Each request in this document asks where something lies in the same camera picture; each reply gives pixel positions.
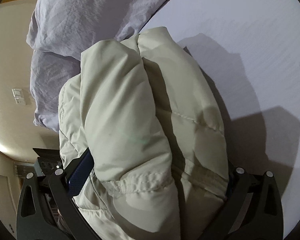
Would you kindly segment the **light grey puffer jacket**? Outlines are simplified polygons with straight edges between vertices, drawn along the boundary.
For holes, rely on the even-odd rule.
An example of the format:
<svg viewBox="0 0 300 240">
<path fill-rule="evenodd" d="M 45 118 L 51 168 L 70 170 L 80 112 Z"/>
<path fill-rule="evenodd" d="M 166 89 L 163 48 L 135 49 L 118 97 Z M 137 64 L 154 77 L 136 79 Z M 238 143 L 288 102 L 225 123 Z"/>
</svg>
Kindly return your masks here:
<svg viewBox="0 0 300 240">
<path fill-rule="evenodd" d="M 64 166 L 89 150 L 74 201 L 102 239 L 198 239 L 228 185 L 224 125 L 197 62 L 164 27 L 100 41 L 58 99 Z"/>
</svg>

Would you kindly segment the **left lavender pillow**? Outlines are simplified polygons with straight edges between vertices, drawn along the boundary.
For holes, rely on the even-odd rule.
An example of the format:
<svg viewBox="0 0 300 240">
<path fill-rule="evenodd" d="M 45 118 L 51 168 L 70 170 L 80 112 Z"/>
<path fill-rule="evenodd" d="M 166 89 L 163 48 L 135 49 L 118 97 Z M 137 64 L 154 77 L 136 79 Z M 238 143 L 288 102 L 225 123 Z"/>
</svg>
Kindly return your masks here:
<svg viewBox="0 0 300 240">
<path fill-rule="evenodd" d="M 36 103 L 33 121 L 36 126 L 56 133 L 59 131 L 59 93 L 63 85 L 80 70 L 80 62 L 73 57 L 39 50 L 33 52 L 30 92 Z"/>
</svg>

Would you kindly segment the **lavender pillow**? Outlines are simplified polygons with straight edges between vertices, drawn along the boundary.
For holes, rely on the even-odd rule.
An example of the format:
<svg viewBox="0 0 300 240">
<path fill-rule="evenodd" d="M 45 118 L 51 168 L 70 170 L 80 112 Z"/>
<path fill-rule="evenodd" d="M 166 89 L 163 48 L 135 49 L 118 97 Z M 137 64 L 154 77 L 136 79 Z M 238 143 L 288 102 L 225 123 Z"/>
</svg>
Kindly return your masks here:
<svg viewBox="0 0 300 240">
<path fill-rule="evenodd" d="M 59 93 L 63 85 L 80 70 L 80 62 L 73 57 L 39 50 L 33 52 L 30 92 L 36 103 L 33 121 L 36 126 L 56 133 L 59 131 Z"/>
<path fill-rule="evenodd" d="M 26 42 L 34 50 L 70 56 L 100 40 L 137 34 L 167 0 L 37 0 Z"/>
</svg>

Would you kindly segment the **right lavender pillow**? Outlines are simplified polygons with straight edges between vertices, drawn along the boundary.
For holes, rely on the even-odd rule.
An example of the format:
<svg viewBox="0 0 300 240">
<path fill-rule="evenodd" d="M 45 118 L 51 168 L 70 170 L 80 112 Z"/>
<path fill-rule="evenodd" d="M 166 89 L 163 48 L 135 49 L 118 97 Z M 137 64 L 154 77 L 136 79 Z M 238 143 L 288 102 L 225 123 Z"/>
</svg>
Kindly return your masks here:
<svg viewBox="0 0 300 240">
<path fill-rule="evenodd" d="M 137 34 L 167 0 L 37 0 L 26 42 L 34 50 L 70 56 L 100 40 Z"/>
</svg>

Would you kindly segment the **lavender bed sheet mattress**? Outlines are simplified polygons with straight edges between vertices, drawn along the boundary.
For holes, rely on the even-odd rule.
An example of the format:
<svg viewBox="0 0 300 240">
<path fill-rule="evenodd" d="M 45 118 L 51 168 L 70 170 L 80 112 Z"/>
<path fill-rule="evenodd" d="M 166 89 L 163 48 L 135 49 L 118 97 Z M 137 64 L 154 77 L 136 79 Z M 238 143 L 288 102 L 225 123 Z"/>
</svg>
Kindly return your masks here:
<svg viewBox="0 0 300 240">
<path fill-rule="evenodd" d="M 169 0 L 145 28 L 159 26 L 202 69 L 231 162 L 273 172 L 288 235 L 300 220 L 299 1 Z"/>
</svg>

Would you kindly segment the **white wall switch socket panel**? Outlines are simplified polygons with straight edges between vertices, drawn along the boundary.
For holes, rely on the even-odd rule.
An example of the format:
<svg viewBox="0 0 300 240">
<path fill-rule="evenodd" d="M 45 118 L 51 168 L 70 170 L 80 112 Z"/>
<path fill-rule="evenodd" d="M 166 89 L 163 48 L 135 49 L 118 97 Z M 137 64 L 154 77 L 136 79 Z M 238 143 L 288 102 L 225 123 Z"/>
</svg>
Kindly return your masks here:
<svg viewBox="0 0 300 240">
<path fill-rule="evenodd" d="M 24 98 L 23 90 L 20 88 L 13 88 L 12 89 L 13 97 L 15 99 L 16 104 L 18 105 L 26 105 L 26 101 Z"/>
</svg>

